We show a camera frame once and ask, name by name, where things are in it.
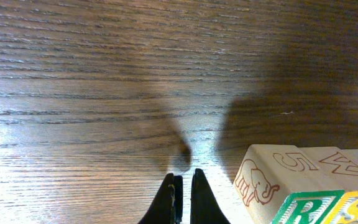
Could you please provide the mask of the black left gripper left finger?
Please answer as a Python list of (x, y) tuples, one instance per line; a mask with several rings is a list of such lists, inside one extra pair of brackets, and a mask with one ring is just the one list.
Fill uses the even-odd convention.
[(139, 224), (179, 224), (182, 216), (183, 177), (169, 173)]

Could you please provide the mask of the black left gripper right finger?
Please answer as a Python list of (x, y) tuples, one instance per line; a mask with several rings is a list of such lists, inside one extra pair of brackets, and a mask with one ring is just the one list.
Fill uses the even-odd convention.
[(223, 214), (202, 169), (195, 169), (191, 183), (191, 224), (230, 224)]

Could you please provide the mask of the green R wooden block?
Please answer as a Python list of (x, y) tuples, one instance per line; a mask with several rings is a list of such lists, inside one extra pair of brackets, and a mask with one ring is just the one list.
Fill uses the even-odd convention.
[(292, 145), (249, 146), (233, 186), (254, 223), (322, 223), (344, 189)]

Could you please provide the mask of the yellow S wooden block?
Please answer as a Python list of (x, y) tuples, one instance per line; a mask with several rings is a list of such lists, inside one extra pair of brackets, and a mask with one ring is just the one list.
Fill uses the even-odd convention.
[(338, 222), (341, 217), (341, 208), (346, 201), (346, 187), (344, 186), (344, 181), (347, 177), (355, 173), (358, 166), (344, 155), (344, 151), (355, 149), (340, 149), (337, 147), (302, 147), (301, 150), (316, 161), (328, 177), (335, 180), (335, 182), (344, 189), (344, 195), (339, 199), (337, 204), (335, 204), (323, 222), (347, 224)]

